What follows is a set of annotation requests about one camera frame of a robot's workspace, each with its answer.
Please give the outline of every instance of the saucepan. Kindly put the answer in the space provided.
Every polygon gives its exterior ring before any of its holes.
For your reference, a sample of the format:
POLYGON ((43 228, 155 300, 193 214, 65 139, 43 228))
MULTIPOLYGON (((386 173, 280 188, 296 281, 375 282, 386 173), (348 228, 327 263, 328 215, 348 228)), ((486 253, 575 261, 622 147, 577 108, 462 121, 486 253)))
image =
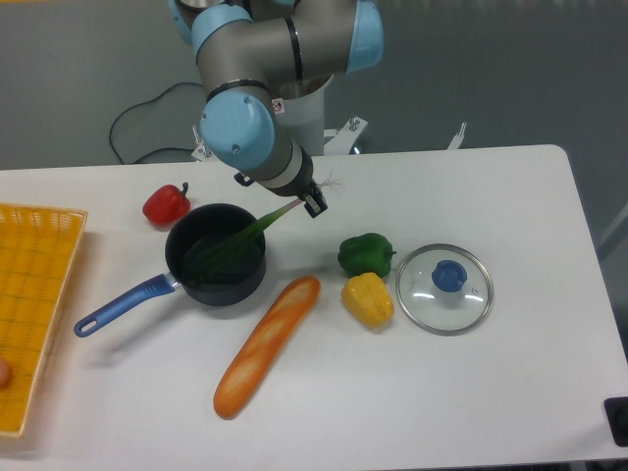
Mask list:
POLYGON ((88 337, 129 312, 138 304, 183 287, 193 299, 210 306, 228 306, 249 297, 266 273, 266 240, 260 235, 244 253, 219 275, 207 280, 189 267, 199 254, 238 233, 256 221, 239 206, 207 204, 189 212, 178 221, 166 240, 166 264, 170 273, 147 280, 75 324, 75 334, 88 337))

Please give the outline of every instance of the red bell pepper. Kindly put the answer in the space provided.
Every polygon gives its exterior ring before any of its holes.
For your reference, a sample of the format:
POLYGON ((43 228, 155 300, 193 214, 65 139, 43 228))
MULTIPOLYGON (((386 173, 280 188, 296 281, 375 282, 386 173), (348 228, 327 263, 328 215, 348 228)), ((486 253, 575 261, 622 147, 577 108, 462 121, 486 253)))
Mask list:
POLYGON ((185 196, 187 188, 187 183, 183 184, 183 190, 173 184, 162 186, 146 200, 142 213, 155 226, 173 224, 189 212, 191 205, 185 196))

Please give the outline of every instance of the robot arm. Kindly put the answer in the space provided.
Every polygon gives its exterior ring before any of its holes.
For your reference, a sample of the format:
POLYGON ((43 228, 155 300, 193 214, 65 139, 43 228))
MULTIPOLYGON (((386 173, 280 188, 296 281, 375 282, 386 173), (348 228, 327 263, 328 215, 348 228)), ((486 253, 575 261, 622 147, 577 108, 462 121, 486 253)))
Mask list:
POLYGON ((312 158, 278 124, 272 97, 285 83, 377 64, 384 40, 376 7, 361 0, 170 1, 184 22, 180 31, 191 26, 207 97, 199 126, 207 147, 249 182, 298 196, 312 217, 322 213, 327 204, 312 158))

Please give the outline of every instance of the yellow basket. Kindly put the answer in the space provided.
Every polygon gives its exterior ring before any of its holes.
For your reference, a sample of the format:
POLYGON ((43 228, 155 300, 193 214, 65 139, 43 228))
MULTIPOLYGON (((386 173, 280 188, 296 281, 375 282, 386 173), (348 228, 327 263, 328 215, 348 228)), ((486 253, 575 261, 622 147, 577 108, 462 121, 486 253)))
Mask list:
POLYGON ((19 437, 87 213, 0 203, 0 436, 19 437))

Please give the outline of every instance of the gray floor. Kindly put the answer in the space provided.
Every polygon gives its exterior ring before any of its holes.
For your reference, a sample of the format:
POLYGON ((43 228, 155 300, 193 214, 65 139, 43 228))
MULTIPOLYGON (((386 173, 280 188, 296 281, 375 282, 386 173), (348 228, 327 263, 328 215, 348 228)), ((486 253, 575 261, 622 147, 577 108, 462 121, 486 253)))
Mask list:
MULTIPOLYGON (((598 240, 628 202, 628 3, 379 6, 382 64, 336 77, 327 127, 367 119, 368 152, 443 149, 463 121, 467 147, 558 144, 598 240)), ((165 0, 0 5, 0 168, 115 165, 108 134, 116 116, 186 80, 199 81, 198 72, 165 0)), ((123 158, 192 146, 202 106, 202 93, 188 87, 129 115, 115 136, 123 158)), ((626 339, 627 262, 621 241, 602 263, 626 339)))

